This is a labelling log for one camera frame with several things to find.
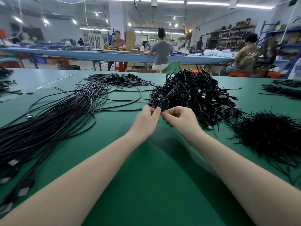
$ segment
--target ceiling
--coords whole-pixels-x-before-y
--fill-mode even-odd
[[[17,0],[2,1],[6,6],[4,7],[0,5],[0,12],[15,14],[19,11]],[[24,15],[31,15],[36,17],[42,17],[43,13],[47,19],[75,19],[79,25],[87,25],[87,14],[87,21],[89,26],[110,26],[110,22],[106,22],[106,19],[110,19],[108,1],[85,0],[85,2],[77,4],[67,4],[59,1],[75,3],[81,0],[41,0],[40,2],[33,0],[21,0],[22,13]],[[189,1],[229,3],[230,0]],[[277,3],[277,0],[240,0],[239,3],[275,5]],[[217,6],[186,5],[175,3],[158,3],[158,7],[150,7],[149,2],[139,1],[137,2],[137,9],[140,11],[139,12],[135,9],[133,2],[125,1],[123,2],[123,4],[126,6],[129,12],[129,18],[132,26],[146,25],[147,27],[151,27],[153,23],[153,27],[164,27],[171,29],[174,28],[174,25],[176,23],[178,24],[178,29],[182,29],[184,21],[184,27],[186,29],[191,29],[195,25],[196,19],[206,17],[206,15],[208,15],[213,9],[226,8]]]

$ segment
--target workbench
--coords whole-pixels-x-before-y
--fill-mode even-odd
[[[115,62],[139,62],[139,63],[153,63],[155,57],[149,56],[146,54],[123,54],[123,53],[101,53],[96,51],[54,51],[54,50],[39,50],[39,49],[29,49],[29,48],[0,48],[0,51],[4,51],[5,53],[12,53],[15,56],[18,56],[18,52],[30,53],[33,61],[35,63],[35,67],[38,69],[36,64],[35,54],[44,54],[51,56],[59,56],[65,58],[74,58],[79,60],[92,60],[94,70],[95,62],[97,61],[115,61]],[[218,64],[222,62],[233,62],[234,57],[226,58],[226,57],[216,57],[216,56],[177,56],[171,55],[169,57],[170,62],[180,61],[181,64]],[[289,60],[275,60],[274,65],[278,67],[285,67],[290,61]]]
[[[46,79],[47,75],[59,75],[52,83],[36,83],[25,89],[21,79],[18,87],[24,91],[34,91],[32,95],[17,95],[16,98],[0,104],[0,126],[26,113],[27,107],[43,96],[55,94],[63,90],[73,90],[78,81],[91,74],[109,73],[72,70],[35,70],[14,69],[10,77],[28,74],[39,75]],[[163,85],[165,74],[133,73],[157,85]],[[286,97],[262,95],[261,84],[271,83],[271,79],[231,78],[213,76],[219,87],[239,88],[229,90],[231,96],[239,98],[237,107],[245,112],[270,110],[273,113],[300,118],[301,102]],[[152,90],[152,86],[139,86],[140,90]],[[148,99],[149,92],[143,91],[141,99]],[[113,92],[109,99],[138,99],[139,92]],[[139,101],[122,109],[138,109],[148,101]],[[122,105],[124,102],[107,101],[104,107]],[[138,112],[108,111],[95,113],[96,125],[87,132],[67,140],[63,140],[40,166],[36,174],[36,183],[29,191],[28,198],[60,175],[92,156],[114,140],[124,135],[131,127]],[[264,159],[250,149],[229,140],[233,131],[220,122],[220,133],[217,126],[213,130],[205,130],[213,138],[233,149],[243,157],[258,164],[287,181],[288,179]],[[25,172],[34,162],[22,168]],[[300,170],[293,171],[294,176]],[[0,186],[0,200],[9,192],[22,173],[6,185]],[[114,179],[87,216],[83,225],[202,225],[202,226],[234,226],[254,225],[240,204],[236,201],[224,183],[215,175],[210,165],[187,145],[184,139],[162,118],[154,134],[141,144],[126,160]]]

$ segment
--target metal shelving rack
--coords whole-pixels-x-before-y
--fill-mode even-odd
[[[237,46],[240,46],[240,45],[241,45],[241,41],[242,41],[242,39],[244,38],[243,34],[244,34],[245,30],[246,30],[246,29],[251,29],[251,28],[253,28],[253,32],[254,32],[255,26],[252,26],[252,25],[246,25],[246,26],[243,26],[243,27],[237,27],[237,28],[230,28],[230,29],[221,30],[220,32],[211,32],[211,33],[207,33],[206,35],[212,35],[212,34],[217,34],[217,33],[219,34],[219,35],[218,35],[218,38],[214,38],[214,39],[211,39],[211,38],[210,38],[210,39],[208,39],[207,41],[209,41],[209,42],[211,42],[211,41],[217,41],[216,48],[224,48],[224,49],[226,49],[227,47],[229,47],[229,45],[228,45],[229,40],[233,40],[233,39],[238,40],[238,39],[240,39],[239,45],[237,45]],[[230,37],[231,32],[232,32],[232,31],[236,31],[236,30],[239,30],[239,31],[240,31],[240,30],[243,30],[242,35],[239,36],[239,37]],[[221,37],[221,34],[222,34],[222,33],[225,33],[225,32],[229,32],[228,37]],[[227,40],[225,46],[219,46],[219,41],[221,41],[221,40]]]
[[[263,25],[261,27],[261,30],[260,30],[260,33],[259,33],[256,45],[262,45],[262,44],[258,44],[258,43],[261,42],[262,40],[264,40],[268,36],[275,36],[276,34],[284,33],[284,32],[285,33],[301,32],[301,27],[287,29],[286,31],[285,31],[285,29],[263,31],[264,27],[266,25],[272,25],[272,26],[274,26],[274,29],[275,29],[278,24],[280,24],[280,22],[277,22],[276,24],[267,24],[266,21],[264,21]],[[260,37],[261,37],[262,34],[266,34],[266,36],[263,39],[260,39]],[[287,73],[285,74],[284,79],[288,78],[288,76],[290,75],[292,69],[294,68],[294,66],[296,64],[296,62],[298,61],[299,57],[301,57],[301,42],[297,43],[297,44],[283,44],[283,45],[281,45],[281,48],[293,48],[293,47],[300,48],[300,49],[297,52],[296,57],[290,62],[290,67],[289,67]]]

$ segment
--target floor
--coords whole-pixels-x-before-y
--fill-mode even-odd
[[[78,65],[80,66],[81,70],[93,70],[93,64],[90,60],[69,60],[70,65]],[[24,67],[27,69],[35,69],[35,65],[31,62],[29,62],[28,59],[23,60]],[[96,70],[99,70],[99,64],[96,63]],[[39,69],[49,69],[49,70],[57,70],[57,65],[50,65],[50,64],[38,64]],[[103,71],[108,70],[108,63],[102,63],[101,68]]]

